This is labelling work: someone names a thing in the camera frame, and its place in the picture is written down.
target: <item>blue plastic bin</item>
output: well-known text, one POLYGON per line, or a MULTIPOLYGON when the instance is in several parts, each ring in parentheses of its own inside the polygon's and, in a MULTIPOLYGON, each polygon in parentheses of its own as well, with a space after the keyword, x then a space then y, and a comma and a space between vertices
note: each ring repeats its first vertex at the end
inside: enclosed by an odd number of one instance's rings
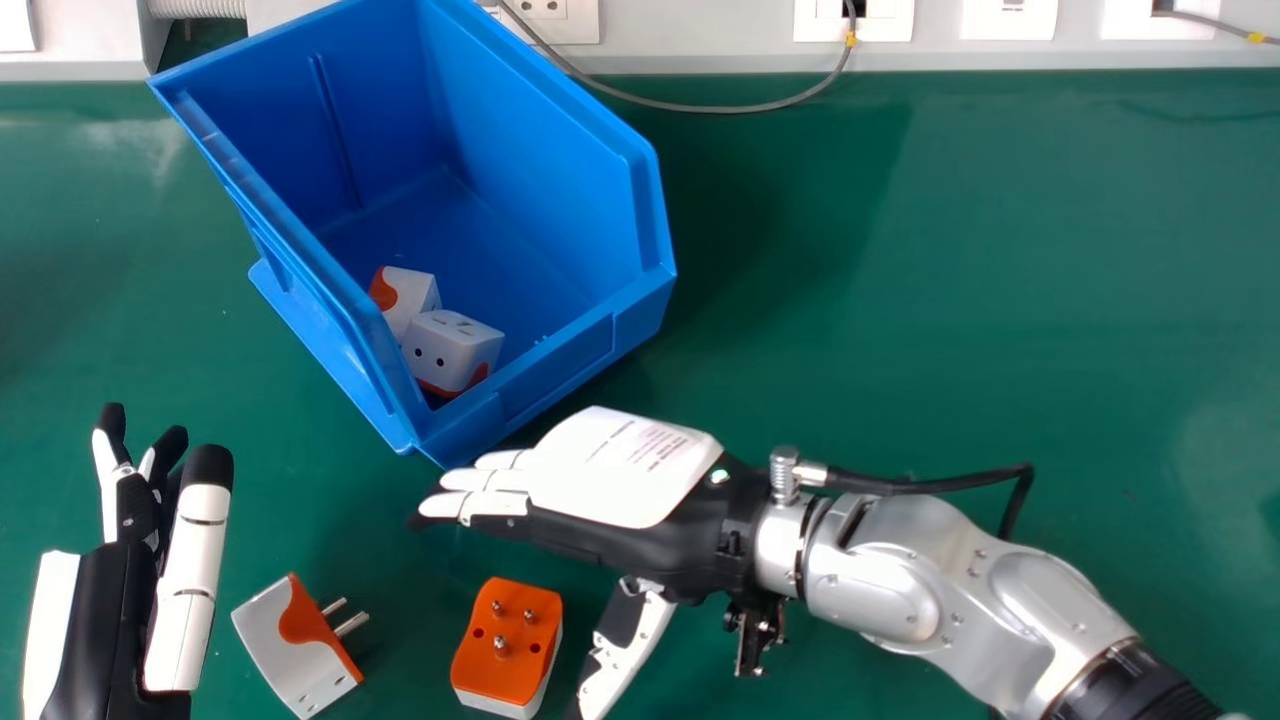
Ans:
POLYGON ((468 461, 662 323, 653 147, 472 0, 346 0, 151 87, 239 206, 250 279, 397 452, 468 461), (497 372, 429 409, 380 265, 503 331, 497 372))

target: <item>robotic hand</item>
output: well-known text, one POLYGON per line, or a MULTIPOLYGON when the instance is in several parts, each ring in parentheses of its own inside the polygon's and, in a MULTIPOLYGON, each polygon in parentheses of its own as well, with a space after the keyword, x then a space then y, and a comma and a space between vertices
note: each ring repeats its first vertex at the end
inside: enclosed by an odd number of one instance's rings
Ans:
POLYGON ((1032 479, 1029 465, 872 478, 788 447, 754 470, 707 433, 590 407, 531 450, 447 473, 416 520, 625 575, 593 633, 571 717, 603 717, 675 609, 716 592, 730 598, 737 675, 764 674, 762 653, 783 642, 782 606, 797 600, 890 652, 933 662, 1010 720, 1219 717, 1079 571, 1007 541, 1032 479), (1000 537, 932 497, 1005 480, 1018 484, 1000 537))
POLYGON ((92 433, 104 544, 40 561, 24 720, 186 720, 200 683, 227 536, 233 462, 174 425, 134 465, 124 407, 92 433))

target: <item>orange plug base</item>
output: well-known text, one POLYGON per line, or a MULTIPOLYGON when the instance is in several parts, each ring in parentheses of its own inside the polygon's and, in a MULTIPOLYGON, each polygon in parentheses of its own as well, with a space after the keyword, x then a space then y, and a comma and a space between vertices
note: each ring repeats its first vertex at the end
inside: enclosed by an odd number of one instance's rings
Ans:
POLYGON ((449 682, 468 707, 529 720, 543 705, 559 651, 558 593, 493 578, 480 588, 449 682))

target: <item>white corrugated pipe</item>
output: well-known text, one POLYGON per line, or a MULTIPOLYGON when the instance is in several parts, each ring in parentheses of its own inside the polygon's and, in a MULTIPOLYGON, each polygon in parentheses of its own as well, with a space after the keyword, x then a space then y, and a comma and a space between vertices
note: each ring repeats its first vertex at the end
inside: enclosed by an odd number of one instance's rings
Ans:
POLYGON ((147 0, 151 17, 161 20, 243 18, 246 0, 147 0))

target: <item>green table surface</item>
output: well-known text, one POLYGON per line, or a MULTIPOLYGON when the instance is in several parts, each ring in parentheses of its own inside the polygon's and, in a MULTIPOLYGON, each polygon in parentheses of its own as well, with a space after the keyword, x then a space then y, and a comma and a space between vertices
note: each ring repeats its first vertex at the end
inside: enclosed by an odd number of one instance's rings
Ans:
MULTIPOLYGON (((742 101, 796 77, 632 78, 742 101)), ((1033 460, 1019 539, 1088 574, 1224 705, 1280 716, 1280 73, 895 74, 749 118, 618 108, 657 146, 680 281, 589 404, 869 471, 1033 460)), ((229 611, 289 570, 372 623, 333 720, 472 716, 448 666, 479 585, 558 589, 572 696, 613 575, 404 519, 439 475, 388 450, 247 282, 237 213, 141 86, 0 90, 0 715, 40 553, 100 542, 88 430, 183 423, 237 457, 197 719, 285 719, 229 611)), ((955 497, 992 527, 1002 489, 955 497)), ((681 611, 617 706, 649 717, 970 719, 946 675, 794 607, 731 675, 681 611)))

